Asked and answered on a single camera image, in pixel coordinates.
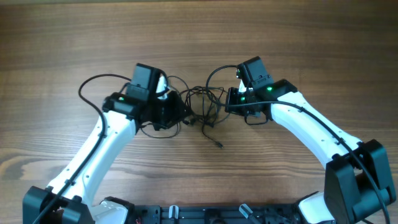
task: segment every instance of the cable connector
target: cable connector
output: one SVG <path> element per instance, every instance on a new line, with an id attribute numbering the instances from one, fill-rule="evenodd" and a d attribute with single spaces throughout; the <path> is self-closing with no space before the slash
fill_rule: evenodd
<path id="1" fill-rule="evenodd" d="M 70 179 L 66 179 L 64 182 L 64 184 L 69 184 L 70 186 L 75 185 L 75 183 L 76 183 L 75 181 L 71 181 Z"/>
<path id="2" fill-rule="evenodd" d="M 220 143 L 220 142 L 215 142 L 216 143 L 216 145 L 219 147 L 219 148 L 223 148 L 224 146 L 222 145 L 222 143 Z"/>
<path id="3" fill-rule="evenodd" d="M 182 123 L 184 123 L 185 125 L 189 125 L 190 124 L 190 122 L 187 121 L 187 120 L 182 120 Z"/>
<path id="4" fill-rule="evenodd" d="M 300 109 L 298 109 L 298 112 L 301 113 L 303 111 L 306 111 L 306 109 L 303 106 L 301 106 Z"/>

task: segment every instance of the black cable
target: black cable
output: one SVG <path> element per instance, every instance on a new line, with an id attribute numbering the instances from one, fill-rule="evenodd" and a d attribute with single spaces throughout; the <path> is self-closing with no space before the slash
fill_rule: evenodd
<path id="1" fill-rule="evenodd" d="M 195 86 L 193 88 L 189 88 L 188 84 L 182 78 L 177 77 L 177 76 L 173 76 L 173 75 L 169 76 L 169 78 L 176 78 L 176 79 L 180 80 L 186 87 L 186 90 L 179 92 L 179 95 L 181 97 L 182 94 L 186 93 L 185 105 L 190 108 L 190 110 L 192 112 L 192 116 L 193 116 L 193 119 L 191 119 L 191 124 L 193 124 L 196 121 L 201 123 L 202 124 L 202 127 L 201 127 L 202 134 L 206 138 L 208 138 L 209 140 L 213 141 L 218 147 L 223 147 L 222 143 L 220 143 L 219 141 L 213 139 L 212 137 L 210 137 L 209 135 L 206 134 L 205 126 L 211 126 L 213 128 L 216 124 L 219 124 L 219 123 L 225 121 L 229 117 L 229 113 L 223 119 L 217 121 L 218 112 L 219 112 L 220 109 L 215 104 L 212 103 L 210 105 L 210 107 L 208 108 L 207 112 L 205 112 L 205 102 L 204 102 L 204 100 L 205 100 L 205 96 L 204 96 L 205 87 L 203 87 L 203 86 Z M 219 97 L 216 97 L 216 95 L 212 91 L 210 91 L 210 94 L 212 95 L 212 97 L 214 99 L 216 99 L 217 101 L 220 101 L 220 98 L 222 97 L 223 93 L 226 93 L 226 91 L 224 90 L 223 87 L 209 87 L 209 89 L 221 91 L 221 94 L 220 94 Z M 196 114 L 192 110 L 191 97 L 193 95 L 197 95 L 197 94 L 202 94 L 202 115 Z M 210 114 L 210 112 L 214 108 L 216 108 L 215 109 L 215 113 L 214 114 Z"/>
<path id="2" fill-rule="evenodd" d="M 359 167 L 363 170 L 363 172 L 365 173 L 366 177 L 368 178 L 370 184 L 372 185 L 373 190 L 374 190 L 375 193 L 376 193 L 377 199 L 379 200 L 381 209 L 382 209 L 383 214 L 384 214 L 384 218 L 386 219 L 386 223 L 387 223 L 387 224 L 390 224 L 390 216 L 389 216 L 389 213 L 388 213 L 386 204 L 384 203 L 384 201 L 383 201 L 383 199 L 382 199 L 380 190 L 378 189 L 378 187 L 377 187 L 377 185 L 376 185 L 374 179 L 373 179 L 372 176 L 370 175 L 368 169 L 367 169 L 367 168 L 365 167 L 365 165 L 362 163 L 362 160 L 361 160 L 358 156 L 355 155 L 354 151 L 347 145 L 347 143 L 345 143 L 345 141 L 344 141 L 343 138 L 339 137 L 339 135 L 337 135 L 331 128 L 329 128 L 329 126 L 327 126 L 321 119 L 319 119 L 318 117 L 316 117 L 313 113 L 307 111 L 307 110 L 306 110 L 304 107 L 302 107 L 302 106 L 297 106 L 297 105 L 295 105 L 295 104 L 293 104 L 293 103 L 288 103 L 288 102 L 284 102 L 284 101 L 262 101 L 262 102 L 255 102 L 255 103 L 245 103 L 245 104 L 241 104 L 241 105 L 227 105 L 227 104 L 223 104 L 223 103 L 220 103 L 220 102 L 217 102 L 217 101 L 213 101 L 213 98 L 212 98 L 211 95 L 210 95 L 209 87 L 208 87 L 208 86 L 209 86 L 210 79 L 212 78 L 212 76 L 213 76 L 216 72 L 218 72 L 218 71 L 220 71 L 220 70 L 222 70 L 222 69 L 224 69 L 224 68 L 232 68 L 232 67 L 233 67 L 233 68 L 236 68 L 235 65 L 225 65 L 225 66 L 222 66 L 222 67 L 220 67 L 220 68 L 217 68 L 217 69 L 214 70 L 214 71 L 210 74 L 210 76 L 208 77 L 208 79 L 207 79 L 207 81 L 206 81 L 206 93 L 207 93 L 207 96 L 208 96 L 208 98 L 209 98 L 210 101 L 212 101 L 213 103 L 215 103 L 215 104 L 217 104 L 217 105 L 225 106 L 225 107 L 242 107 L 242 106 L 251 106 L 251 105 L 261 105 L 261 104 L 273 104 L 273 103 L 275 103 L 275 104 L 282 104 L 282 105 L 287 105 L 287 106 L 291 106 L 291 107 L 297 108 L 297 109 L 299 109 L 299 111 L 304 112 L 304 113 L 306 113 L 307 115 L 309 115 L 309 116 L 310 116 L 311 118 L 313 118 L 316 122 L 318 122 L 320 125 L 322 125 L 333 137 L 335 137 L 335 138 L 337 139 L 337 141 L 338 141 L 342 146 L 344 146 L 344 148 L 347 149 L 347 151 L 348 151 L 348 153 L 350 154 L 350 156 L 355 160 L 355 162 L 356 162 L 356 163 L 359 165 Z"/>
<path id="3" fill-rule="evenodd" d="M 94 154 L 94 152 L 97 150 L 98 146 L 101 144 L 102 139 L 104 138 L 105 135 L 105 131 L 106 131 L 106 121 L 105 121 L 105 117 L 104 114 L 101 112 L 101 110 L 95 106 L 92 102 L 90 102 L 89 100 L 87 100 L 82 94 L 81 94 L 81 89 L 91 80 L 95 79 L 95 78 L 99 78 L 99 77 L 118 77 L 118 78 L 123 78 L 125 80 L 129 80 L 131 81 L 130 78 L 121 76 L 121 75 L 115 75 L 115 74 L 102 74 L 102 75 L 95 75 L 89 79 L 87 79 L 86 81 L 84 81 L 78 90 L 78 94 L 79 97 L 86 103 L 88 103 L 91 107 L 93 107 L 99 114 L 99 117 L 101 118 L 101 122 L 102 122 L 102 130 L 99 133 L 99 137 L 97 142 L 95 143 L 94 147 L 92 148 L 92 150 L 90 151 L 90 153 L 87 155 L 87 157 L 85 158 L 85 160 L 80 164 L 80 166 L 77 168 L 77 170 L 72 174 L 72 176 L 70 177 L 69 180 L 65 181 L 65 185 L 62 187 L 62 189 L 56 194 L 56 196 L 44 207 L 44 209 L 40 212 L 40 214 L 37 216 L 37 218 L 34 220 L 33 224 L 38 224 L 39 221 L 41 221 L 41 219 L 50 211 L 50 209 L 53 208 L 55 202 L 57 202 L 57 200 L 61 197 L 61 195 L 67 190 L 67 188 L 69 186 L 71 186 L 71 184 L 75 181 L 76 177 L 78 176 L 78 174 L 80 173 L 80 171 L 84 168 L 84 166 L 87 164 L 87 162 L 90 160 L 90 158 L 92 157 L 92 155 Z"/>
<path id="4" fill-rule="evenodd" d="M 161 70 L 161 69 L 159 69 L 159 70 L 160 70 L 161 74 L 164 76 L 164 78 L 166 79 L 166 84 L 165 84 L 165 90 L 163 90 L 160 93 L 156 93 L 156 97 L 163 96 L 164 94 L 166 94 L 169 91 L 169 89 L 167 88 L 169 86 L 169 79 L 167 78 L 167 75 L 163 70 Z"/>
<path id="5" fill-rule="evenodd" d="M 150 137 L 150 138 L 155 138 L 155 139 L 167 139 L 167 138 L 173 138 L 173 137 L 177 136 L 177 135 L 180 133 L 181 127 L 180 127 L 179 123 L 176 124 L 176 127 L 177 127 L 177 130 L 175 131 L 175 133 L 174 133 L 173 135 L 171 135 L 171 136 L 166 136 L 166 137 L 151 136 L 150 134 L 146 133 L 146 132 L 143 130 L 144 127 L 141 127 L 140 130 L 142 131 L 142 133 L 144 133 L 146 136 L 148 136 L 148 137 Z"/>
<path id="6" fill-rule="evenodd" d="M 247 116 L 247 115 L 244 115 L 244 122 L 245 122 L 247 125 L 250 125 L 250 126 L 266 124 L 266 123 L 268 123 L 268 121 L 269 121 L 269 119 L 266 118 L 266 121 L 264 121 L 264 122 L 260 122 L 260 123 L 248 123 L 248 116 Z"/>
<path id="7" fill-rule="evenodd" d="M 119 93 L 122 93 L 123 90 L 129 85 L 130 83 L 125 83 L 123 87 L 120 89 Z"/>
<path id="8" fill-rule="evenodd" d="M 366 224 L 373 224 L 373 222 L 369 222 L 366 219 L 362 220 L 362 222 L 365 222 Z"/>

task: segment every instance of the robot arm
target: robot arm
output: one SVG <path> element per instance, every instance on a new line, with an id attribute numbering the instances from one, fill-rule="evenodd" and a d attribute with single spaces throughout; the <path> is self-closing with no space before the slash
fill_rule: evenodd
<path id="1" fill-rule="evenodd" d="M 72 180 L 73 184 L 63 192 L 51 212 L 44 217 L 43 223 L 356 223 L 380 210 L 381 206 L 364 174 L 354 173 L 354 168 L 358 165 L 340 144 L 342 139 L 371 171 L 384 203 L 389 205 L 396 200 L 386 150 L 381 144 L 376 140 L 363 143 L 335 126 L 310 106 L 297 88 L 287 80 L 274 82 L 259 57 L 252 58 L 237 68 L 237 77 L 241 79 L 241 86 L 244 88 L 229 89 L 226 112 L 241 116 L 262 112 L 267 119 L 291 131 L 326 169 L 324 192 L 316 192 L 294 204 L 252 208 L 246 204 L 239 208 L 178 208 L 176 205 L 160 208 L 135 206 L 112 197 L 92 207 L 95 193 L 106 172 L 125 145 L 134 139 L 143 123 L 151 122 L 155 130 L 159 130 L 170 128 L 190 115 L 190 108 L 184 105 L 175 91 L 165 94 L 167 80 L 160 77 L 161 70 L 137 64 L 126 93 L 113 93 L 104 101 L 103 114 L 107 126 L 104 139 Z M 342 139 L 338 141 L 324 126 L 302 110 L 314 114 Z M 31 224 L 63 188 L 65 181 L 70 180 L 96 144 L 101 125 L 99 119 L 71 163 L 45 190 L 32 187 L 26 193 L 23 200 L 24 224 Z"/>
<path id="2" fill-rule="evenodd" d="M 228 90 L 226 112 L 241 116 L 263 112 L 267 119 L 287 128 L 301 140 L 326 169 L 325 193 L 311 195 L 298 205 L 309 223 L 328 220 L 356 223 L 381 208 L 377 193 L 367 182 L 365 173 L 356 175 L 355 168 L 370 170 L 385 205 L 396 200 L 387 153 L 380 143 L 376 140 L 363 143 L 335 126 L 287 80 L 274 82 L 259 57 L 239 64 L 236 77 L 241 79 L 241 86 Z M 353 156 L 360 157 L 364 167 Z"/>

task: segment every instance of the cable clip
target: cable clip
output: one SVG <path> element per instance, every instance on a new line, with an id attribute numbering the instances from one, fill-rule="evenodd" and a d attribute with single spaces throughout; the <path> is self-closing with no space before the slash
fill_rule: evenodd
<path id="1" fill-rule="evenodd" d="M 222 145 L 222 143 L 220 143 L 220 142 L 216 142 L 216 145 L 219 147 L 219 148 L 223 148 L 224 146 Z"/>
<path id="2" fill-rule="evenodd" d="M 305 111 L 305 108 L 303 106 L 300 107 L 300 109 L 298 110 L 299 113 Z"/>
<path id="3" fill-rule="evenodd" d="M 179 213 L 179 208 L 176 205 L 172 205 L 169 208 L 169 219 L 171 220 L 178 220 L 178 213 Z"/>
<path id="4" fill-rule="evenodd" d="M 253 211 L 249 208 L 248 205 L 242 204 L 239 206 L 239 211 L 242 213 L 242 215 L 250 220 L 251 223 L 253 224 L 261 224 L 257 218 L 253 215 Z"/>
<path id="5" fill-rule="evenodd" d="M 346 141 L 343 138 L 338 138 L 337 142 L 335 142 L 335 143 L 336 143 L 336 145 L 340 145 L 342 142 L 346 142 Z"/>
<path id="6" fill-rule="evenodd" d="M 70 184 L 71 186 L 75 185 L 75 181 L 71 181 L 70 179 L 66 179 L 64 184 Z"/>

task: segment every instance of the wooden table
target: wooden table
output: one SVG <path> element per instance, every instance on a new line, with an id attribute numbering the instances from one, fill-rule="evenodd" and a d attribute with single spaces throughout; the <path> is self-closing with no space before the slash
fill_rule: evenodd
<path id="1" fill-rule="evenodd" d="M 259 55 L 275 80 L 291 81 L 337 126 L 383 143 L 397 186 L 397 7 L 362 1 L 0 7 L 0 223 L 21 223 L 29 187 L 45 187 L 94 128 L 98 115 L 79 99 L 80 83 L 99 73 L 131 77 L 137 62 L 195 86 L 219 66 Z M 238 86 L 234 76 L 222 71 L 212 85 Z M 96 80 L 83 94 L 101 105 L 123 83 Z M 260 204 L 323 190 L 323 167 L 282 126 L 247 126 L 231 116 L 206 131 L 224 148 L 198 124 L 183 126 L 173 139 L 140 132 L 115 160 L 95 203 L 112 195 L 137 205 Z M 388 208 L 398 223 L 398 203 Z M 382 213 L 370 220 L 383 223 Z"/>

